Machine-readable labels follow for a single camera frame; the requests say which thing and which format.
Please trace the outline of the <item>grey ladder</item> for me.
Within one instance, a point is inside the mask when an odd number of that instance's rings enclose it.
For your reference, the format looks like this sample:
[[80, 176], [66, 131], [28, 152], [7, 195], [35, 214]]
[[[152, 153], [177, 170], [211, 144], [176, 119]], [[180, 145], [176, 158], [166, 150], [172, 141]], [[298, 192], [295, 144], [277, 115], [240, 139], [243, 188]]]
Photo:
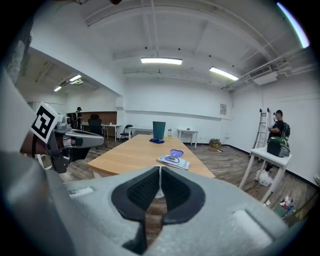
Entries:
[[259, 109], [259, 118], [257, 133], [253, 142], [252, 149], [263, 148], [267, 144], [267, 139], [269, 136], [269, 124], [270, 124], [270, 109], [266, 108], [265, 110]]

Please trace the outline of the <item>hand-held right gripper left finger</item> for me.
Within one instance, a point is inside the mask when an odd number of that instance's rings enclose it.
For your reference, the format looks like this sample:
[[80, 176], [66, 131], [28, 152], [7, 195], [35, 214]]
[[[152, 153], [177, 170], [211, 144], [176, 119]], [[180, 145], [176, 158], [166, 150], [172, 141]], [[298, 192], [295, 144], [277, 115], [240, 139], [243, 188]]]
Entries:
[[65, 187], [100, 234], [137, 255], [147, 250], [146, 212], [160, 189], [160, 167], [68, 182]]

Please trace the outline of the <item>dark green bag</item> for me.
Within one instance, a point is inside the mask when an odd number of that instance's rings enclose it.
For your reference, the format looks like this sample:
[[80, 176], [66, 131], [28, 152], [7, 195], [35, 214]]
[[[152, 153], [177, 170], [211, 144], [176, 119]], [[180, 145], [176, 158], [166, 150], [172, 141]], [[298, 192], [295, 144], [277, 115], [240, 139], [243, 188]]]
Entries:
[[273, 136], [268, 140], [267, 152], [279, 158], [288, 157], [290, 155], [290, 146], [284, 138]]

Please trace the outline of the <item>person's left forearm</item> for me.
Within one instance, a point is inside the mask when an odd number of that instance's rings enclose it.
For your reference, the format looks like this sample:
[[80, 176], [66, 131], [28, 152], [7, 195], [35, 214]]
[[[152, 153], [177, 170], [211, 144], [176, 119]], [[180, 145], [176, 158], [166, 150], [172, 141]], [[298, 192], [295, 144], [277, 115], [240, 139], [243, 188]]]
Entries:
[[32, 131], [29, 131], [20, 148], [22, 154], [28, 154], [32, 157], [35, 155], [49, 155], [46, 144], [39, 139]]

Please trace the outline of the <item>black office chair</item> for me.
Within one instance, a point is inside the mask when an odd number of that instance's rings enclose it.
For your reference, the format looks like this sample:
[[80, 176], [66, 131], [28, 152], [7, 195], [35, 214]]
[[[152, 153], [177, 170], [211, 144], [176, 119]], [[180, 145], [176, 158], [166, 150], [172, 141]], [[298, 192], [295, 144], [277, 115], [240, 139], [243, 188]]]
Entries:
[[88, 119], [89, 132], [104, 137], [102, 130], [102, 120], [98, 114], [91, 114]]

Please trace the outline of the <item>white desk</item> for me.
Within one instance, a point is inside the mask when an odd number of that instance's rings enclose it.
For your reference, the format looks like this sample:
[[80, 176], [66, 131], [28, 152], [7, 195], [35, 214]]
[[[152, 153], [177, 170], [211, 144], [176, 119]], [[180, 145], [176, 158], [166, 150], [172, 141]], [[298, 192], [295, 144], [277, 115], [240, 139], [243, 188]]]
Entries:
[[128, 139], [130, 140], [132, 136], [133, 131], [140, 131], [140, 132], [149, 132], [153, 133], [153, 129], [151, 127], [137, 127], [137, 126], [131, 126], [128, 128]]
[[182, 134], [191, 134], [190, 144], [197, 148], [197, 138], [198, 138], [198, 131], [190, 130], [190, 129], [177, 129], [178, 132], [178, 139], [181, 140]]
[[121, 125], [120, 124], [101, 124], [102, 134], [109, 138], [109, 131], [114, 130], [114, 140], [117, 141], [117, 138], [121, 133]]

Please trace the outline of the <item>wet wipe pack purple lid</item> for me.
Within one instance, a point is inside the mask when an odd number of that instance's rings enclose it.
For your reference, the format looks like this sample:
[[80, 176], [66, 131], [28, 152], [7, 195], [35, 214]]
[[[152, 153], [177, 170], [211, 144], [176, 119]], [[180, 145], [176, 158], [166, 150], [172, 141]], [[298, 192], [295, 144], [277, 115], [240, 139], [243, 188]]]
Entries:
[[184, 152], [177, 149], [171, 149], [170, 154], [165, 154], [156, 160], [164, 165], [177, 168], [180, 170], [188, 170], [190, 162], [183, 159]]

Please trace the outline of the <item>black folding chair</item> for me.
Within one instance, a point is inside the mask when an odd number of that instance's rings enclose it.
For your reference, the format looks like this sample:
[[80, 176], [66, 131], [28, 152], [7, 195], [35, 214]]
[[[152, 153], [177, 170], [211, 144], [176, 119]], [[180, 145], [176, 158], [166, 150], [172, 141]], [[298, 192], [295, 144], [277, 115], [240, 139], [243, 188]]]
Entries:
[[130, 139], [131, 136], [132, 136], [132, 131], [130, 130], [130, 128], [132, 128], [133, 125], [131, 124], [127, 124], [124, 129], [123, 129], [123, 132], [121, 132], [119, 135], [119, 140], [124, 140], [124, 139]]

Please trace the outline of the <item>black backpack green trim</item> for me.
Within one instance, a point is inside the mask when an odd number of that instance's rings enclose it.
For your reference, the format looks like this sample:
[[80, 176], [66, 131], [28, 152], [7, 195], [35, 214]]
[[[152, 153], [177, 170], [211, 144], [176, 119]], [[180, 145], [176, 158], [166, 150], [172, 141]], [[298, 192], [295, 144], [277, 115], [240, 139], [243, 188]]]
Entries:
[[281, 138], [283, 138], [284, 140], [288, 141], [289, 137], [290, 137], [290, 134], [291, 134], [291, 128], [286, 122], [284, 122], [283, 123], [283, 129], [281, 131]]

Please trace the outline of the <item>white table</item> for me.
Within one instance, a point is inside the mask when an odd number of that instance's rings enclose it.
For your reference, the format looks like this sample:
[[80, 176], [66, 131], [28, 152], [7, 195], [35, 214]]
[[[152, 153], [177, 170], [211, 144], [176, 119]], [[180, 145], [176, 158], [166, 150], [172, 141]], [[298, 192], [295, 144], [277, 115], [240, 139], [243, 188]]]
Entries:
[[275, 192], [278, 185], [280, 184], [280, 181], [282, 180], [284, 173], [287, 170], [287, 166], [288, 166], [289, 161], [291, 160], [292, 154], [290, 154], [289, 156], [286, 156], [286, 157], [277, 157], [271, 153], [268, 153], [266, 147], [251, 149], [250, 153], [251, 153], [251, 156], [249, 159], [248, 166], [247, 166], [246, 171], [242, 177], [242, 180], [238, 186], [240, 189], [243, 188], [244, 184], [246, 183], [246, 181], [248, 179], [249, 173], [251, 172], [251, 169], [253, 167], [255, 157], [263, 160], [263, 163], [262, 163], [262, 166], [259, 170], [258, 176], [260, 176], [262, 171], [265, 169], [266, 163], [270, 163], [270, 164], [273, 164], [273, 165], [279, 167], [279, 170], [278, 170], [272, 184], [270, 185], [268, 191], [265, 193], [265, 195], [263, 196], [263, 198], [260, 201], [261, 203], [264, 203], [269, 198], [271, 193]]

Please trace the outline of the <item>teal waste bin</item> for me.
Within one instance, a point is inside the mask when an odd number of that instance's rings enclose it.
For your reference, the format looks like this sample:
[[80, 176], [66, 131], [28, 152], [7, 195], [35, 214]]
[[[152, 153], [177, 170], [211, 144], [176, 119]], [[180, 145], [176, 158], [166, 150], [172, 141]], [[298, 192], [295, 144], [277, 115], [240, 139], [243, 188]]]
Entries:
[[156, 140], [163, 140], [165, 134], [166, 122], [153, 121], [153, 138]]

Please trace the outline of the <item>rubbish pile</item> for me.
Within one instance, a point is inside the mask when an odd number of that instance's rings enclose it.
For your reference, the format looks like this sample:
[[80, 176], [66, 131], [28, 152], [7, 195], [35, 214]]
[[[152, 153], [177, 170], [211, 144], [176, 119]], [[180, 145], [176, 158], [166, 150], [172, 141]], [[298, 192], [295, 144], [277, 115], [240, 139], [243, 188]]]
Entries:
[[283, 198], [272, 210], [282, 219], [288, 218], [298, 213], [296, 201], [288, 195]]

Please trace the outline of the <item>person's dark grey T-shirt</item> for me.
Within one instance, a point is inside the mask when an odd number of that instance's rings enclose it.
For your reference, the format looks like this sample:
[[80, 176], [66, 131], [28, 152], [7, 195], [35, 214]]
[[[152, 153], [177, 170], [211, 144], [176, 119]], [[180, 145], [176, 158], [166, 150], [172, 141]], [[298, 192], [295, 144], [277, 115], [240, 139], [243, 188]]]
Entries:
[[14, 84], [17, 83], [32, 41], [32, 26], [31, 19], [21, 27], [4, 56], [3, 66]]

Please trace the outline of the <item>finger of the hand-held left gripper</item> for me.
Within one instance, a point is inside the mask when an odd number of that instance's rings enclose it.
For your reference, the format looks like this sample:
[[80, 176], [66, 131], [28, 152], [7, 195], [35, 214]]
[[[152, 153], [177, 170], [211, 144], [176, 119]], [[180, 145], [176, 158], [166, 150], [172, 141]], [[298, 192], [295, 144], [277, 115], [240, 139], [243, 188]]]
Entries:
[[64, 152], [71, 162], [84, 160], [90, 148], [104, 144], [104, 137], [95, 133], [71, 129], [64, 134]]

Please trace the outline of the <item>person's left hand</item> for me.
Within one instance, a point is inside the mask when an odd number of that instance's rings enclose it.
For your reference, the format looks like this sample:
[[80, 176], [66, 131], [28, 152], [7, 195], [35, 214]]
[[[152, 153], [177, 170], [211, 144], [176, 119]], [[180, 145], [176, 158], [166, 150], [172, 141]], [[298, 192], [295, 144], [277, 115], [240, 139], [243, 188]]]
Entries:
[[66, 136], [64, 133], [55, 133], [55, 140], [59, 149], [68, 147], [70, 148], [76, 144], [75, 138]]

